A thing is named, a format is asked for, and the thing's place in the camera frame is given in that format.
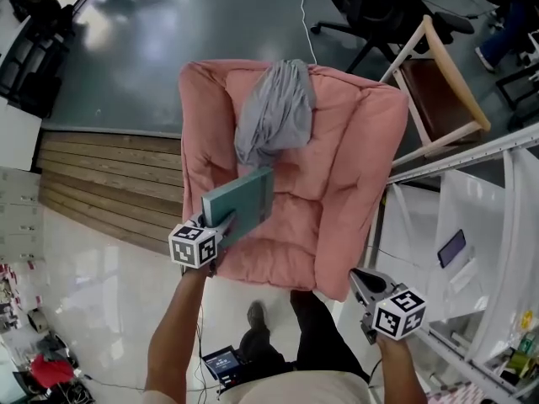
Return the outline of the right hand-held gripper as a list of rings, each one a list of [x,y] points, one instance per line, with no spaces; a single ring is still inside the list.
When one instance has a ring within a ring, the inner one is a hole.
[[[398,284],[371,268],[351,269],[350,287],[366,309],[360,325],[369,344],[378,335],[400,341],[421,328],[427,301],[415,288],[389,294],[386,290],[395,290]]]

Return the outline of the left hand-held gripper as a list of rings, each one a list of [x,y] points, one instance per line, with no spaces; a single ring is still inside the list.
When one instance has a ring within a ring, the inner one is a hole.
[[[217,259],[218,248],[230,247],[235,241],[236,213],[230,212],[217,227],[205,224],[201,213],[176,225],[168,235],[170,258],[186,268],[201,268]]]

